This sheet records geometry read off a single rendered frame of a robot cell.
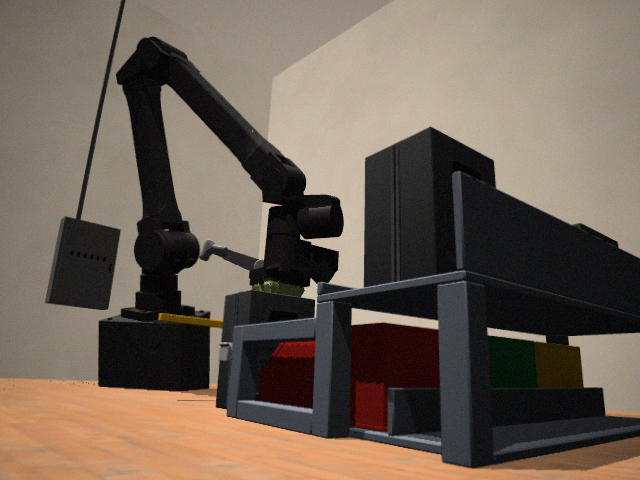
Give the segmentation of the yellow bin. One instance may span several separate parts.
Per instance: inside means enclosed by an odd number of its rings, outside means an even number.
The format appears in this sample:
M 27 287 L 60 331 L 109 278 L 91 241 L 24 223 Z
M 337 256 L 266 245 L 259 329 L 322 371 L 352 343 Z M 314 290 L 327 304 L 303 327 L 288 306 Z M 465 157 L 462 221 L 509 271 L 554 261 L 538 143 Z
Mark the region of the yellow bin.
M 535 342 L 538 388 L 584 387 L 580 347 Z

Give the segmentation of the yellow bar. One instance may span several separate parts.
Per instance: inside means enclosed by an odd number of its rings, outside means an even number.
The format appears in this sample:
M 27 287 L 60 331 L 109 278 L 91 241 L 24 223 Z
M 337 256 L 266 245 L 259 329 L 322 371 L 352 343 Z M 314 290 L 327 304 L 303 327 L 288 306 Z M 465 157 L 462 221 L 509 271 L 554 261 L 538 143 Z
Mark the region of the yellow bar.
M 222 328 L 222 323 L 223 323 L 223 321 L 219 321 L 219 320 L 211 320 L 211 319 L 203 319 L 203 318 L 195 318 L 195 317 L 187 317 L 187 316 L 179 316 L 179 315 L 171 315 L 171 314 L 163 314 L 163 313 L 159 314 L 158 321 L 216 327 L 216 328 Z

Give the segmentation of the green open bin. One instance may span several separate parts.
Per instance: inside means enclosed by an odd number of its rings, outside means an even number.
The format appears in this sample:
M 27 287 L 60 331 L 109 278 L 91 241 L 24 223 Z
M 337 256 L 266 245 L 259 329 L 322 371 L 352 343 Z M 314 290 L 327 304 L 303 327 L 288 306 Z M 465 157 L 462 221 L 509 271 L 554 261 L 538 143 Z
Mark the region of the green open bin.
M 491 388 L 538 388 L 534 341 L 488 335 Z

